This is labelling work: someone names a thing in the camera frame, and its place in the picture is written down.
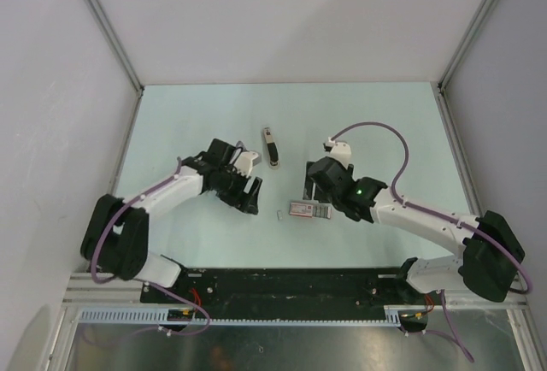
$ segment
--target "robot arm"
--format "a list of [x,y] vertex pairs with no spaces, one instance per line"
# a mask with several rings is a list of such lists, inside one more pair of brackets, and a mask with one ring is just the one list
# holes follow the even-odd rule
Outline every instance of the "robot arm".
[[150,221],[206,191],[215,191],[220,200],[243,213],[258,214],[262,180],[255,178],[249,191],[244,189],[260,160],[254,151],[214,139],[207,151],[180,161],[172,179],[143,191],[148,194],[102,196],[85,233],[81,255],[92,259],[99,239],[109,224],[112,225],[115,214],[126,208],[120,218],[115,219],[106,237],[98,265],[122,280],[138,278],[164,287],[172,286],[180,274],[180,265],[148,250]]
[[[419,293],[433,290],[466,290],[495,302],[502,302],[516,275],[515,266],[494,246],[473,235],[478,228],[501,244],[518,261],[524,251],[507,222],[491,211],[479,218],[435,209],[401,196],[402,202],[386,183],[364,177],[354,180],[347,143],[328,140],[328,154],[307,166],[308,193],[354,221],[386,224],[432,241],[453,256],[432,260],[408,259],[401,276]],[[443,216],[450,216],[447,221]]]

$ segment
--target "light blue table surface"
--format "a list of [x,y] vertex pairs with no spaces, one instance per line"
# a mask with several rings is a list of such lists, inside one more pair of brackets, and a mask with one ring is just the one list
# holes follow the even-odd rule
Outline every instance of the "light blue table surface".
[[[262,152],[272,128],[281,167],[265,162],[259,215],[244,215],[208,193],[181,204],[150,227],[150,248],[188,267],[378,267],[408,257],[433,258],[444,249],[411,233],[338,212],[331,220],[288,215],[302,199],[305,164],[322,143],[358,121],[383,121],[408,140],[410,163],[398,190],[454,211],[468,212],[456,165],[428,83],[338,83],[147,86],[117,187],[141,191],[174,171],[176,157],[206,150],[212,138]],[[356,177],[390,184],[403,161],[398,139],[362,127],[344,135]],[[277,210],[283,211],[278,221]]]

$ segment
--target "purple cable loop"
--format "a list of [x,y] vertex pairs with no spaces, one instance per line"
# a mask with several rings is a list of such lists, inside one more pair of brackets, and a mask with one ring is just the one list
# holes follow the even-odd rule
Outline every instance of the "purple cable loop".
[[[110,231],[114,227],[114,224],[125,213],[125,211],[127,209],[129,209],[131,206],[133,206],[136,202],[143,199],[143,196],[144,197],[149,196],[150,194],[154,193],[155,191],[158,191],[158,190],[162,189],[164,186],[168,185],[173,180],[178,179],[181,169],[182,169],[182,159],[180,157],[177,157],[177,168],[175,169],[174,173],[171,176],[167,177],[165,180],[159,182],[156,185],[153,185],[150,189],[147,189],[147,190],[143,191],[143,193],[141,193],[141,194],[137,195],[136,197],[132,198],[131,200],[129,200],[127,203],[125,203],[112,216],[109,223],[106,225],[103,232],[101,233],[101,237],[99,237],[99,240],[97,241],[97,246],[95,247],[95,250],[93,251],[93,257],[91,258],[91,278],[93,279],[94,282],[96,282],[98,284],[106,284],[106,283],[112,281],[113,279],[115,279],[115,275],[112,275],[112,276],[110,276],[108,278],[105,278],[105,279],[101,279],[97,275],[97,264],[98,264],[99,255],[101,254],[101,249],[103,248],[104,242],[106,241],[106,238],[108,237]],[[170,296],[171,298],[174,298],[175,300],[178,300],[181,303],[190,305],[191,307],[193,307],[197,311],[201,312],[203,314],[203,316],[205,317],[205,319],[206,319],[206,322],[203,325],[203,327],[196,330],[196,331],[190,331],[190,332],[183,333],[183,332],[176,332],[176,331],[173,331],[173,330],[167,330],[166,331],[165,328],[163,328],[162,331],[164,331],[166,333],[170,332],[170,334],[174,334],[174,335],[198,335],[199,333],[203,333],[205,330],[207,330],[210,327],[210,325],[211,325],[211,316],[209,315],[209,313],[205,309],[203,309],[199,305],[191,302],[190,300],[182,298],[181,296],[177,296],[173,292],[163,288],[162,286],[160,286],[156,283],[150,283],[150,285],[152,287],[156,288],[157,290],[159,290],[160,292],[163,292],[164,294]],[[134,333],[128,334],[127,336],[125,336],[122,339],[116,340],[114,343],[107,343],[107,344],[93,343],[93,344],[97,345],[97,346],[102,346],[103,348],[105,348],[107,346],[117,345],[120,342],[125,341],[126,339],[132,337],[133,335],[137,335],[137,334],[143,333],[145,331],[157,330],[157,329],[158,329],[157,326],[145,327],[145,328],[141,328],[141,329],[137,330]],[[84,339],[85,342],[87,342],[89,344],[91,343],[91,341],[89,341],[89,339],[85,336],[84,333],[82,333],[81,335],[82,335],[82,338]]]
[[[403,135],[396,128],[391,127],[390,125],[387,125],[387,124],[379,122],[379,121],[362,121],[362,122],[350,125],[350,126],[346,127],[345,129],[342,129],[340,132],[336,133],[334,135],[334,137],[332,137],[332,140],[336,140],[337,138],[342,136],[344,133],[347,133],[348,131],[350,131],[352,129],[355,129],[356,127],[361,127],[361,126],[383,127],[384,129],[387,129],[390,132],[394,133],[399,138],[401,143],[403,144],[403,148],[404,148],[403,165],[401,166],[401,168],[399,169],[397,174],[395,174],[395,177],[393,178],[393,181],[391,182],[391,187],[390,187],[391,194],[397,200],[398,203],[400,203],[403,207],[410,207],[411,209],[418,210],[418,211],[420,211],[422,213],[425,213],[427,215],[432,215],[434,217],[438,217],[439,219],[444,220],[444,221],[448,221],[449,223],[454,224],[457,227],[463,227],[466,230],[470,231],[471,233],[477,234],[478,236],[480,236],[481,238],[483,238],[484,240],[486,240],[487,242],[492,244],[494,247],[496,247],[496,249],[498,249],[505,257],[507,257],[507,259],[510,260],[511,263],[515,266],[515,268],[521,273],[522,278],[526,282],[526,291],[524,291],[523,293],[524,294],[529,294],[530,292],[532,292],[533,285],[532,285],[532,280],[530,279],[530,276],[529,276],[528,272],[511,255],[511,253],[509,253],[507,250],[505,250],[505,248],[501,244],[499,244],[494,238],[492,238],[488,234],[484,233],[482,230],[479,230],[478,228],[471,226],[470,224],[466,223],[465,221],[461,221],[460,219],[456,219],[455,217],[453,217],[451,215],[445,215],[445,214],[440,213],[436,210],[432,210],[432,209],[429,209],[427,207],[420,206],[419,204],[414,204],[414,203],[411,203],[409,201],[406,201],[406,200],[403,199],[402,196],[399,195],[399,193],[397,193],[397,189],[396,189],[397,182],[399,181],[399,179],[403,175],[404,171],[406,170],[407,166],[409,165],[409,145],[407,144],[407,141],[404,139]],[[443,333],[443,332],[440,332],[440,331],[435,331],[435,330],[426,331],[426,334],[438,335],[439,337],[443,337],[445,339],[448,339],[448,340],[452,341],[454,344],[456,344],[460,347],[460,349],[462,350],[464,356],[470,362],[474,362],[473,356],[468,351],[468,349],[465,347],[465,345],[463,345],[463,342],[460,339],[460,336],[459,336],[456,328],[454,327],[454,324],[452,323],[449,312],[446,309],[446,298],[445,298],[445,295],[444,295],[444,290],[441,291],[441,303],[443,305],[444,316],[446,317],[446,321],[448,322],[450,330],[454,334],[454,338],[452,338],[449,334],[446,334],[446,333]]]

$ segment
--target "purple cable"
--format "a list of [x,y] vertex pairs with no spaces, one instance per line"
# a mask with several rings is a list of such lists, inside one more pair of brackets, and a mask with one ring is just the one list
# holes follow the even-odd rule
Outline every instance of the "purple cable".
[[[176,170],[174,171],[174,174],[172,174],[171,176],[167,177],[165,180],[161,181],[160,183],[158,183],[157,185],[153,185],[150,189],[147,189],[146,191],[144,191],[142,194],[139,194],[138,196],[132,198],[129,202],[125,203],[113,216],[112,218],[110,219],[109,223],[106,225],[106,227],[104,228],[103,232],[101,233],[101,237],[99,238],[99,240],[97,241],[97,246],[95,247],[95,250],[93,251],[93,257],[91,258],[91,278],[93,279],[94,282],[98,283],[98,284],[105,284],[105,283],[108,283],[110,281],[112,281],[114,278],[115,278],[115,275],[112,275],[111,277],[108,277],[106,279],[100,279],[98,276],[97,276],[97,263],[98,263],[98,259],[99,259],[99,255],[101,254],[101,249],[103,248],[104,246],[104,242],[106,241],[106,238],[108,237],[110,231],[112,230],[112,227],[114,227],[114,224],[118,221],[118,219],[125,213],[125,211],[127,209],[129,209],[131,206],[133,206],[136,202],[138,202],[139,200],[141,200],[141,197],[142,196],[148,196],[150,194],[152,194],[153,192],[155,191],[158,191],[160,190],[161,188],[163,188],[164,186],[166,186],[167,184],[171,183],[173,180],[175,180],[175,176],[178,175],[180,173],[180,170],[182,169],[182,160],[180,159],[180,157],[177,157],[177,168]],[[173,292],[170,292],[169,290],[166,290],[165,288],[163,288],[162,286],[158,285],[158,284],[155,284],[155,283],[150,283],[151,286],[153,286],[154,288],[156,288],[157,290],[159,290],[160,292],[163,292],[165,294],[167,294],[168,296],[170,296],[171,298],[174,298],[175,300],[178,300],[184,304],[188,304],[190,305],[191,307],[193,307],[194,309],[200,311],[204,316],[205,316],[205,319],[206,319],[206,322],[205,322],[205,325],[196,330],[196,331],[191,331],[191,332],[188,332],[188,333],[182,333],[182,332],[176,332],[176,331],[173,331],[173,330],[167,330],[165,328],[162,329],[162,331],[165,331],[166,333],[171,333],[171,334],[175,334],[175,335],[197,335],[199,333],[202,333],[204,332],[205,330],[207,330],[210,325],[211,325],[211,316],[209,315],[209,313],[201,308],[200,306],[198,306],[197,304],[185,299],[185,298],[182,298],[181,296],[177,296],[176,294],[174,294]],[[128,334],[127,336],[125,336],[124,338],[122,339],[119,339],[119,340],[116,340],[114,342],[114,345],[116,344],[119,344],[121,341],[125,340],[125,339],[128,339],[130,337],[132,337],[133,335],[136,335],[136,334],[140,334],[140,333],[143,333],[143,332],[146,332],[146,331],[150,331],[150,330],[157,330],[158,327],[145,327],[145,328],[141,328],[139,330],[137,330],[136,332],[134,333],[130,333]],[[89,341],[87,339],[87,337],[85,336],[85,333],[82,333],[82,338],[84,339],[84,341],[86,343],[91,343],[91,341]]]
[[[361,127],[361,126],[383,127],[384,129],[387,129],[390,132],[394,133],[399,138],[401,143],[403,144],[404,161],[403,161],[403,165],[401,166],[401,168],[399,169],[399,171],[397,172],[397,174],[393,178],[393,181],[391,182],[391,189],[390,190],[391,190],[392,196],[400,204],[404,204],[404,206],[406,206],[406,207],[410,207],[411,209],[418,210],[418,211],[420,211],[422,213],[425,213],[427,215],[432,215],[432,216],[438,217],[439,219],[442,219],[444,221],[448,221],[451,224],[457,225],[459,223],[459,220],[452,217],[451,215],[445,215],[445,214],[440,213],[436,210],[431,210],[427,207],[420,206],[419,204],[414,204],[414,203],[411,203],[411,202],[406,202],[405,203],[403,198],[399,195],[399,193],[397,193],[396,185],[397,185],[397,182],[399,181],[399,179],[401,178],[401,176],[403,175],[404,171],[406,170],[407,166],[409,165],[409,155],[410,155],[410,153],[409,153],[409,145],[407,144],[407,141],[405,140],[403,135],[396,128],[391,127],[389,125],[386,125],[385,123],[382,123],[382,122],[379,122],[379,121],[362,121],[362,122],[359,122],[359,123],[355,123],[351,126],[348,126],[345,129],[342,129],[340,132],[336,133],[332,137],[332,140],[336,140],[337,138],[342,136],[344,133],[347,133],[351,129],[355,129],[356,127]],[[532,292],[533,285],[532,285],[532,281],[530,279],[530,276],[528,275],[527,271],[521,266],[521,264],[511,255],[511,253],[509,253],[507,250],[505,250],[505,248],[501,244],[499,244],[494,238],[492,238],[488,234],[484,233],[482,230],[479,230],[478,228],[475,228],[475,227],[471,226],[470,224],[468,224],[466,222],[462,222],[460,225],[461,225],[461,227],[465,228],[466,230],[468,230],[472,233],[478,234],[481,238],[488,241],[490,244],[492,244],[494,247],[496,247],[505,257],[507,257],[511,261],[511,263],[515,266],[515,268],[521,273],[524,281],[526,282],[526,290],[523,292],[523,294],[528,294],[528,293]],[[458,334],[456,328],[454,327],[454,324],[452,323],[449,312],[446,309],[446,298],[445,298],[445,295],[444,295],[444,290],[441,291],[441,303],[443,305],[444,317],[446,317],[446,321],[448,322],[450,330],[454,334],[454,338],[452,338],[447,333],[443,333],[441,331],[435,331],[435,330],[426,331],[426,334],[437,335],[439,337],[443,337],[444,339],[448,339],[448,340],[452,341],[454,344],[456,344],[460,347],[460,349],[463,352],[463,355],[470,362],[474,362],[475,360],[474,360],[473,356],[471,355],[469,350],[465,347],[465,345],[463,345],[463,342],[460,339],[460,335]]]
[[[441,304],[443,305],[443,312],[444,312],[444,318],[446,318],[446,322],[448,322],[448,327],[450,327],[450,330],[452,331],[452,334],[454,335],[454,339],[456,340],[456,345],[462,349],[463,355],[469,360],[469,362],[475,362],[475,359],[469,352],[467,348],[465,348],[465,345],[462,342],[462,339],[460,338],[460,334],[456,330],[456,327],[454,326],[454,323],[452,322],[452,319],[450,318],[450,315],[448,314],[448,309],[446,308],[446,296],[444,295],[444,290],[441,290]],[[443,337],[442,334],[444,334],[441,331],[431,331],[430,333],[434,333],[436,335],[439,335]]]
[[112,281],[115,278],[115,275],[108,277],[106,279],[100,279],[97,276],[97,264],[99,261],[99,255],[101,254],[101,249],[104,246],[104,242],[106,241],[106,238],[108,237],[110,230],[112,230],[112,227],[114,227],[114,224],[118,221],[118,219],[123,215],[127,209],[129,209],[131,206],[133,206],[136,202],[138,202],[142,196],[148,196],[149,194],[153,193],[154,191],[160,190],[165,185],[171,183],[174,180],[174,176],[180,173],[180,170],[182,169],[182,159],[180,157],[177,157],[177,168],[174,171],[174,174],[167,177],[164,181],[159,182],[157,185],[153,185],[150,189],[144,191],[142,194],[139,194],[138,196],[135,196],[129,202],[125,203],[121,209],[119,209],[110,219],[109,224],[106,225],[103,232],[101,233],[101,237],[99,237],[99,241],[97,241],[97,247],[95,247],[95,251],[93,251],[93,257],[91,258],[91,278],[93,281],[95,281],[97,284],[105,284],[110,281]]
[[[356,127],[361,127],[361,126],[383,127],[384,129],[387,129],[390,132],[394,133],[399,138],[399,140],[401,140],[401,143],[403,144],[403,148],[404,148],[404,161],[403,161],[403,165],[401,166],[401,168],[399,169],[399,171],[397,172],[397,174],[393,178],[393,181],[391,182],[391,194],[400,204],[403,204],[403,202],[404,202],[403,198],[399,195],[399,193],[397,193],[396,185],[397,185],[397,182],[399,181],[399,178],[403,175],[404,171],[406,170],[407,166],[409,165],[409,145],[407,144],[407,141],[404,139],[403,135],[397,129],[395,129],[394,127],[391,127],[389,125],[386,125],[385,123],[381,123],[379,121],[362,121],[360,123],[355,123],[351,126],[346,127],[345,129],[341,130],[340,132],[336,133],[334,135],[334,137],[332,138],[332,140],[336,140],[337,138],[339,138],[340,136],[342,136],[344,133],[348,132],[349,130],[355,129]],[[404,205],[406,207],[410,207],[411,209],[415,209],[415,210],[418,210],[422,213],[426,213],[427,215],[432,215],[432,216],[438,217],[439,219],[442,219],[444,221],[448,221],[451,224],[457,225],[458,222],[459,222],[458,219],[454,218],[451,215],[445,215],[443,213],[439,213],[436,210],[431,210],[427,207],[420,206],[419,204],[406,202]],[[471,226],[470,224],[468,224],[464,221],[461,222],[460,225],[461,225],[461,227],[465,228],[466,230],[468,230],[472,233],[475,233],[475,234],[479,235],[481,238],[483,238],[484,240],[488,241],[490,244],[492,244],[494,247],[496,247],[505,257],[507,257],[507,259],[515,266],[517,271],[519,271],[519,273],[521,273],[522,278],[524,279],[524,281],[526,283],[526,290],[523,292],[523,294],[529,294],[530,292],[532,292],[533,284],[532,284],[532,280],[530,279],[530,275],[522,267],[522,265],[516,260],[516,258],[514,258],[511,255],[511,253],[509,253],[505,249],[505,247],[503,247],[494,238],[492,238],[491,236],[489,236],[488,234],[486,234],[482,230],[479,230],[478,228],[473,227],[473,226]]]
[[102,349],[115,347],[118,344],[121,344],[124,341],[126,341],[126,340],[134,337],[135,335],[140,334],[140,333],[147,333],[148,331],[158,331],[158,326],[143,327],[143,328],[139,328],[139,330],[136,330],[132,333],[126,334],[126,335],[124,335],[124,336],[122,336],[118,339],[111,339],[110,341],[107,341],[106,343],[97,343],[95,341],[91,341],[87,337],[87,335],[85,335],[85,331],[87,330],[87,328],[88,327],[84,327],[81,331],[79,331],[79,334],[80,334],[81,338],[84,340],[84,342],[86,344],[93,345],[94,347],[98,347],[98,348],[102,348]]

